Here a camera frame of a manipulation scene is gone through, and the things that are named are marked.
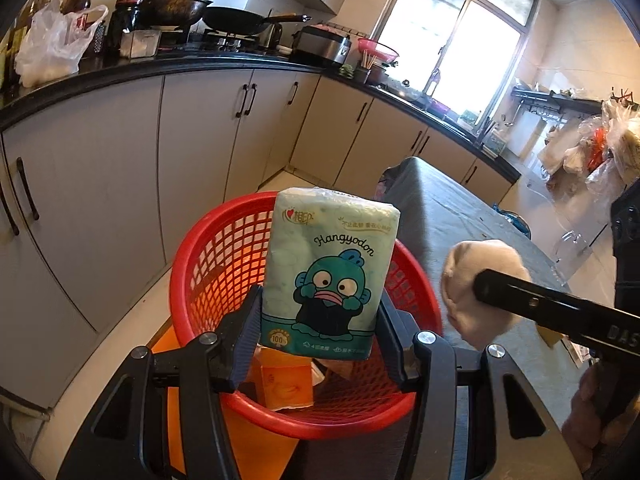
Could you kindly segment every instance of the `window frame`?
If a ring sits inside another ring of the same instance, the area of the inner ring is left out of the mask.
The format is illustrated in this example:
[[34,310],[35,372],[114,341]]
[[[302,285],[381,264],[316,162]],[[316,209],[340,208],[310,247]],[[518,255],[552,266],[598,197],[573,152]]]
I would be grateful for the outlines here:
[[[382,16],[380,17],[380,20],[378,20],[378,23],[376,24],[376,28],[374,30],[374,33],[372,34],[372,39],[375,41],[378,41],[380,39],[380,36],[382,35],[382,32],[385,29],[386,23],[388,22],[389,18],[391,17],[391,13],[394,10],[394,7],[396,6],[396,3],[398,2],[398,0],[389,0],[388,3],[386,4],[386,8],[385,11],[382,13]],[[469,8],[469,5],[475,2],[476,4],[480,5],[481,7],[484,7],[486,10],[488,10],[489,12],[491,12],[492,14],[494,14],[495,16],[498,16],[498,18],[502,19],[504,22],[506,22],[508,25],[510,25],[511,27],[513,27],[517,32],[520,33],[520,39],[518,40],[518,43],[516,45],[516,49],[513,53],[513,56],[511,57],[511,62],[509,63],[509,67],[506,70],[502,81],[500,82],[500,86],[498,87],[498,89],[495,91],[494,96],[492,97],[491,101],[489,101],[489,104],[487,105],[486,109],[482,112],[482,114],[480,115],[480,117],[478,117],[478,120],[476,122],[476,125],[474,126],[473,129],[473,137],[474,137],[474,141],[477,141],[478,143],[482,142],[482,139],[480,139],[479,137],[477,137],[475,134],[478,133],[478,129],[479,127],[485,122],[485,119],[492,115],[493,113],[495,113],[495,109],[498,105],[498,101],[501,99],[501,97],[504,94],[504,91],[506,89],[506,86],[508,85],[509,81],[511,80],[513,71],[516,67],[516,63],[517,61],[520,59],[520,57],[522,56],[522,53],[524,51],[524,47],[527,44],[527,40],[529,39],[529,34],[531,31],[531,26],[533,24],[533,21],[535,19],[536,13],[538,11],[538,7],[540,6],[540,0],[533,0],[533,4],[531,6],[531,10],[529,12],[529,17],[527,18],[527,23],[525,25],[522,25],[521,23],[519,23],[516,19],[512,18],[510,15],[508,15],[506,12],[504,12],[503,10],[499,9],[498,7],[496,7],[496,5],[492,4],[491,2],[489,2],[488,0],[465,0],[465,3],[463,4],[462,8],[460,9],[460,14],[458,15],[458,18],[456,20],[456,24],[453,27],[453,30],[447,40],[447,43],[443,46],[438,61],[436,62],[436,65],[434,66],[434,70],[436,68],[439,68],[440,65],[442,64],[442,61],[444,60],[444,57],[447,55],[447,51],[449,50],[449,47],[453,41],[453,38],[455,37],[458,28],[460,26],[460,23],[462,22],[462,19],[465,16],[466,10]]]

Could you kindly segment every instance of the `tissue pack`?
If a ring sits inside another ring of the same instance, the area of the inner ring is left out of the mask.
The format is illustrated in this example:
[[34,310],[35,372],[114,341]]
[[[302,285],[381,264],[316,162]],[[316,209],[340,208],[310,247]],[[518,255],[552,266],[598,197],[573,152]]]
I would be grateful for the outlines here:
[[262,345],[332,360],[369,357],[400,212],[327,189],[278,194]]

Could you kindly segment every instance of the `cartoon fish character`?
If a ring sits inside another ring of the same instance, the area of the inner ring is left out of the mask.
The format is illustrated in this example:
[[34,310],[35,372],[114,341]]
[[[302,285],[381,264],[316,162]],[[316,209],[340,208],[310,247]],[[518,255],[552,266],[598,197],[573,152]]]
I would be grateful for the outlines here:
[[371,299],[363,265],[360,251],[348,249],[320,258],[300,272],[293,300],[302,307],[292,328],[322,339],[351,341],[349,323]]

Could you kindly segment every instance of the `window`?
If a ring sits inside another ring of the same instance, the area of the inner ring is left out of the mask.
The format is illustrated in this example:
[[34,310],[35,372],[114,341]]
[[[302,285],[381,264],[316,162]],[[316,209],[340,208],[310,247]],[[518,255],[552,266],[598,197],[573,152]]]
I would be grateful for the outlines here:
[[[387,70],[424,92],[425,106],[467,131],[504,89],[536,0],[394,0],[378,40],[400,53]],[[443,104],[434,108],[434,104]]]

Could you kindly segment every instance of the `silver bolt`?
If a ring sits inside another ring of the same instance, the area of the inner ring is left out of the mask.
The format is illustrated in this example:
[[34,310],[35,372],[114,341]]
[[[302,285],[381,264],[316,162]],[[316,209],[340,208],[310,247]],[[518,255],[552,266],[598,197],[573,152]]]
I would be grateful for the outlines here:
[[418,334],[418,341],[425,345],[432,345],[436,342],[436,335],[433,332],[420,332]]
[[131,357],[133,357],[134,359],[142,359],[145,358],[148,353],[149,348],[147,348],[146,346],[136,346],[131,351]]
[[492,357],[495,357],[498,359],[500,359],[501,357],[504,357],[504,355],[507,353],[507,351],[500,345],[489,345],[488,351]]
[[198,341],[203,345],[213,345],[217,340],[218,336],[213,332],[205,332],[198,338]]

